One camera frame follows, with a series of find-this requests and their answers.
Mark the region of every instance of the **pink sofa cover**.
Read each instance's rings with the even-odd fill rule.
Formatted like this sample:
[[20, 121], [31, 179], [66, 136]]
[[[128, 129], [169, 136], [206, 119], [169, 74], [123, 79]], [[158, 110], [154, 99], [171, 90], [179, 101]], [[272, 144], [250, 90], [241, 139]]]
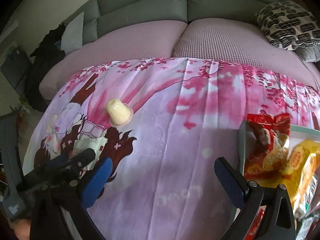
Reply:
[[55, 65], [40, 83], [40, 93], [44, 99], [52, 99], [73, 74], [91, 65], [114, 60], [172, 57], [187, 26], [181, 21], [154, 21], [110, 32], [68, 54]]
[[220, 59], [249, 64], [292, 77], [319, 90], [320, 72], [293, 52], [271, 46], [259, 27], [220, 18], [190, 23], [174, 57]]

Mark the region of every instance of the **pink dress illustration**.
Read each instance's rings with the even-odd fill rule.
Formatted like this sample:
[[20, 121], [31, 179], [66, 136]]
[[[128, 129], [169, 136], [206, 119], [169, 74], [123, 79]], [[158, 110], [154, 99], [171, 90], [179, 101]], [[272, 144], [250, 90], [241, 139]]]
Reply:
[[[118, 98], [132, 120], [112, 127], [105, 110]], [[114, 61], [77, 73], [52, 100], [32, 135], [24, 173], [89, 145], [92, 168], [110, 157], [112, 175], [87, 209], [106, 239], [220, 239], [228, 197], [213, 163], [236, 168], [237, 132], [247, 113], [288, 112], [319, 129], [320, 94], [253, 66], [196, 58]]]

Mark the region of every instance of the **sofa backrest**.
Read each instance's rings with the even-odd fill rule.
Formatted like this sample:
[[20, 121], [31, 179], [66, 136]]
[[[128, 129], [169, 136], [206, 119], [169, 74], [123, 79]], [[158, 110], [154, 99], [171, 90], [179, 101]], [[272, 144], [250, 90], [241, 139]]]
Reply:
[[83, 44], [132, 24], [201, 18], [225, 18], [253, 23], [254, 14], [280, 0], [89, 0], [63, 21], [71, 22], [84, 12]]

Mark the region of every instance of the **blue gripper pad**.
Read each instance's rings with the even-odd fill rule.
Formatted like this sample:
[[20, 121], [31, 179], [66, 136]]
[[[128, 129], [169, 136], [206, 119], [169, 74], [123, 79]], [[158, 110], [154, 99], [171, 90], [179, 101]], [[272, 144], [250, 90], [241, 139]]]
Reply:
[[105, 158], [96, 173], [81, 192], [81, 205], [84, 209], [92, 207], [112, 172], [112, 160]]
[[233, 206], [242, 210], [244, 208], [245, 191], [235, 177], [237, 171], [224, 158], [218, 158], [214, 162], [214, 172]]

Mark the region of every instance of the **black and white patterned pillow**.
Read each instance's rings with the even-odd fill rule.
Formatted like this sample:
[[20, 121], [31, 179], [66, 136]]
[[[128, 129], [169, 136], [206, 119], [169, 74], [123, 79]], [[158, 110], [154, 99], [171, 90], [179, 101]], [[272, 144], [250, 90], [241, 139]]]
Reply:
[[258, 26], [270, 44], [281, 49], [310, 48], [320, 43], [320, 28], [312, 13], [295, 2], [271, 3], [256, 13]]

